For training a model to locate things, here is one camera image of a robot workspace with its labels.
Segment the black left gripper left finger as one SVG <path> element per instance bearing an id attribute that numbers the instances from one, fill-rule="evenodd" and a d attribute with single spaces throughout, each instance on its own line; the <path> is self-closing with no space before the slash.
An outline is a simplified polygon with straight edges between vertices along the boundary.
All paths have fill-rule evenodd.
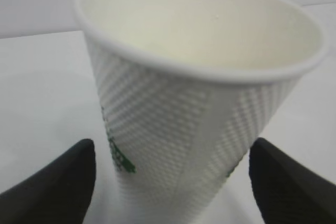
<path id="1" fill-rule="evenodd" d="M 83 139 L 1 193 L 1 223 L 83 223 L 95 182 L 94 143 Z"/>

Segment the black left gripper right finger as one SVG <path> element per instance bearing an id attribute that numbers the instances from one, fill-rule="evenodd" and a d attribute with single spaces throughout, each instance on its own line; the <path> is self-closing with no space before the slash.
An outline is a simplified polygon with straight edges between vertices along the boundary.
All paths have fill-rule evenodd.
<path id="1" fill-rule="evenodd" d="M 264 223 L 335 223 L 335 184 L 264 138 L 250 149 L 249 177 Z"/>

